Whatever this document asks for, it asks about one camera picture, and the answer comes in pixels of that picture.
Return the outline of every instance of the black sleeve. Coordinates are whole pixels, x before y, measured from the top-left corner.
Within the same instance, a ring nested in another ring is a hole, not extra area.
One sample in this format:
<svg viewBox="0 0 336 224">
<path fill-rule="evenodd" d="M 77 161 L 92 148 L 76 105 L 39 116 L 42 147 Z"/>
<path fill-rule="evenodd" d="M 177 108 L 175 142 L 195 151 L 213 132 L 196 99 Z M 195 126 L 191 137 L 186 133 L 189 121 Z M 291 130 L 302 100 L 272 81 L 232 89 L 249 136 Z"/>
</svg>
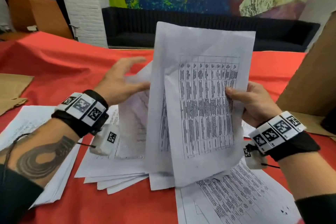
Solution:
<svg viewBox="0 0 336 224">
<path fill-rule="evenodd" d="M 305 224 L 336 223 L 336 194 L 300 199 L 296 206 Z"/>
<path fill-rule="evenodd" d="M 18 223 L 43 188 L 11 169 L 6 169 L 2 183 L 3 171 L 4 165 L 0 164 L 0 222 Z"/>
</svg>

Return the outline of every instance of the red tablecloth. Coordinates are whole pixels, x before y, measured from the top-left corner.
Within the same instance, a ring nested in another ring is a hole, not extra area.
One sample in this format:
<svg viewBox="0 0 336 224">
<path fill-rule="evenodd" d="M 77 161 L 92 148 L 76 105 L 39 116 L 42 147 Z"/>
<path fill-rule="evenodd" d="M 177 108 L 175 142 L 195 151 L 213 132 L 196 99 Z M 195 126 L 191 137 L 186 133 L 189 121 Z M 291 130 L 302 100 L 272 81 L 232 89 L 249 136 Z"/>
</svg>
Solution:
<svg viewBox="0 0 336 224">
<path fill-rule="evenodd" d="M 121 57 L 153 57 L 151 50 L 109 50 L 38 32 L 22 40 L 0 43 L 0 73 L 35 76 L 22 97 L 27 105 L 57 105 L 73 92 L 93 88 L 103 74 Z M 304 57 L 296 52 L 254 52 L 250 80 L 259 82 L 276 100 Z M 136 65 L 136 73 L 145 64 Z M 19 108 L 0 117 L 0 131 L 15 117 Z M 321 154 L 336 169 L 336 144 L 328 137 L 313 135 Z M 89 143 L 90 136 L 84 138 Z M 97 191 L 96 184 L 74 179 L 86 147 L 81 146 L 61 200 L 32 209 L 23 223 L 169 223 L 177 224 L 174 189 L 151 191 L 146 179 L 118 193 Z M 288 188 L 279 169 L 266 172 Z"/>
</svg>

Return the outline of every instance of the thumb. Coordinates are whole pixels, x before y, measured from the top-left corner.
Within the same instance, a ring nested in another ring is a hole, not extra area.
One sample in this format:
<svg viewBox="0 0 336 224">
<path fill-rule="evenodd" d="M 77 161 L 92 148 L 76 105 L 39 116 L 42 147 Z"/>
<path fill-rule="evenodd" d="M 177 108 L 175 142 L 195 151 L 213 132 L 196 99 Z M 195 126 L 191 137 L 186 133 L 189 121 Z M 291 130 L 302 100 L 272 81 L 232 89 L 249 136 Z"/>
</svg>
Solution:
<svg viewBox="0 0 336 224">
<path fill-rule="evenodd" d="M 225 88 L 225 93 L 227 96 L 233 100 L 238 100 L 244 104 L 248 104 L 252 101 L 250 92 L 238 91 L 231 87 Z"/>
<path fill-rule="evenodd" d="M 132 84 L 132 94 L 135 94 L 140 91 L 149 90 L 151 83 L 150 82 L 139 82 Z"/>
</svg>

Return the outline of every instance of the hand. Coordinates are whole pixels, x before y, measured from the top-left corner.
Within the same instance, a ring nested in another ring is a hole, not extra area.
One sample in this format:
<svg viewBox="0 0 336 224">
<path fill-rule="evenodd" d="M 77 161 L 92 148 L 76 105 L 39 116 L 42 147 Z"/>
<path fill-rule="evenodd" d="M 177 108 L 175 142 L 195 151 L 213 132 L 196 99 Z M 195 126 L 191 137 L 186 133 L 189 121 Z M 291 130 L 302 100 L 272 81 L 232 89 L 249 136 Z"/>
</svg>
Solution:
<svg viewBox="0 0 336 224">
<path fill-rule="evenodd" d="M 225 93 L 231 99 L 238 100 L 245 105 L 242 119 L 255 128 L 282 113 L 265 88 L 259 83 L 249 82 L 247 92 L 226 87 Z"/>
<path fill-rule="evenodd" d="M 137 92 L 148 90 L 150 82 L 128 83 L 125 81 L 125 74 L 131 67 L 144 61 L 146 61 L 144 57 L 121 58 L 107 71 L 94 91 L 106 100 L 108 106 L 111 106 L 124 102 Z"/>
</svg>

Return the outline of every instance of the black sofa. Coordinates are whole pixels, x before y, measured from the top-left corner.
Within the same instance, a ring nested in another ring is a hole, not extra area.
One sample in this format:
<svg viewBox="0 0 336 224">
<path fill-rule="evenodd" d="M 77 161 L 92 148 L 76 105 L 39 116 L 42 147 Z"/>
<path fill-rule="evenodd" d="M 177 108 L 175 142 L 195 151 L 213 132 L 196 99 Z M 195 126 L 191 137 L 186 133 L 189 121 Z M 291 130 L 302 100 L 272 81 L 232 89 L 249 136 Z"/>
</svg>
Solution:
<svg viewBox="0 0 336 224">
<path fill-rule="evenodd" d="M 159 10 L 107 7 L 102 9 L 110 47 L 154 47 L 158 21 L 179 26 L 256 31 L 254 51 L 304 52 L 318 23 L 257 17 L 235 17 Z"/>
</svg>

